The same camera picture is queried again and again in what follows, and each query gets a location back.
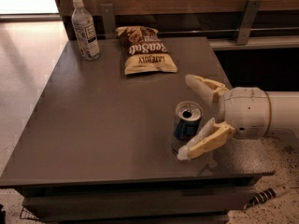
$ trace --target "chip bag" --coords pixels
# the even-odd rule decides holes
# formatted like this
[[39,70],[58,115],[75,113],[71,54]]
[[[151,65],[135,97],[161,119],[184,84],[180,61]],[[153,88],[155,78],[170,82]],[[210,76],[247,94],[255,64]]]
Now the chip bag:
[[122,26],[116,32],[125,58],[125,75],[149,71],[177,72],[178,69],[158,38],[156,29]]

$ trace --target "table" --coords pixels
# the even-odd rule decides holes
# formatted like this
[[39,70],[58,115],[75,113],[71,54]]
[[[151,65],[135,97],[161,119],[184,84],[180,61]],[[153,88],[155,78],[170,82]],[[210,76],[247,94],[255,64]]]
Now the table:
[[230,84],[204,37],[163,42],[176,74],[126,76],[118,40],[99,40],[102,56],[94,62],[83,61],[69,41],[0,187],[18,190],[23,205],[45,222],[242,208],[252,185],[275,171],[257,141],[233,140],[192,161],[176,158],[176,105],[200,104],[202,124],[215,116],[185,76]]

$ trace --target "speckled floor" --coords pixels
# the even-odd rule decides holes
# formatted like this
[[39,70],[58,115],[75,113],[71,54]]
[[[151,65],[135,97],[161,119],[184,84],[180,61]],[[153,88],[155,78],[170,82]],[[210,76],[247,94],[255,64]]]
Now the speckled floor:
[[[35,38],[35,42],[30,43],[28,47],[26,42],[30,42],[32,37]],[[3,105],[7,109],[5,111],[3,111],[4,108],[0,109],[1,173],[21,135],[23,125],[31,114],[39,91],[43,90],[51,69],[57,63],[67,39],[64,27],[59,22],[44,24],[0,23],[0,38],[0,60],[2,61],[0,63],[2,69],[0,73],[0,106]],[[49,44],[52,44],[56,49],[49,52]],[[32,59],[38,52],[43,52],[49,57],[44,57],[43,60]],[[28,77],[26,68],[29,66],[36,68],[35,77]],[[7,74],[10,71],[18,71],[21,76],[8,77]],[[23,83],[26,83],[27,86],[30,84],[30,90],[27,90]],[[20,101],[27,105],[20,107]],[[261,139],[261,142],[277,172],[275,175],[263,177],[256,184],[256,189],[263,191],[281,184],[298,187],[299,141],[294,137],[283,137],[264,138]],[[22,196],[15,190],[0,189],[0,204],[4,206],[7,213],[7,224],[38,223],[33,220],[20,219],[21,203]],[[229,224],[299,223],[298,210],[299,188],[291,189],[283,196],[268,203],[251,207],[246,211],[229,212]]]

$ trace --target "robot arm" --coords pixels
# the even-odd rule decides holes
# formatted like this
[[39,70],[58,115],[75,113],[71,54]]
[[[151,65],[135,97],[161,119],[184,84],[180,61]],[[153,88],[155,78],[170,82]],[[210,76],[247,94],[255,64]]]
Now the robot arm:
[[203,129],[178,150],[178,159],[190,160],[226,144],[233,137],[235,129],[227,122],[215,123],[211,119]]
[[211,79],[187,75],[186,84],[208,105],[218,104],[217,122],[211,119],[178,151],[189,160],[223,146],[229,139],[257,139],[274,130],[299,137],[299,92],[265,92],[259,88],[231,90]]

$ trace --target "water bottle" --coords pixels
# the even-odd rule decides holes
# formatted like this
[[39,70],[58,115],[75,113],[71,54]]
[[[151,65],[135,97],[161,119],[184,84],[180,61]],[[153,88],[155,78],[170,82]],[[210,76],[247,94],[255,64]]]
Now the water bottle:
[[92,15],[85,9],[82,0],[73,0],[74,13],[72,23],[74,26],[78,46],[83,59],[93,61],[100,57],[100,48],[97,42]]

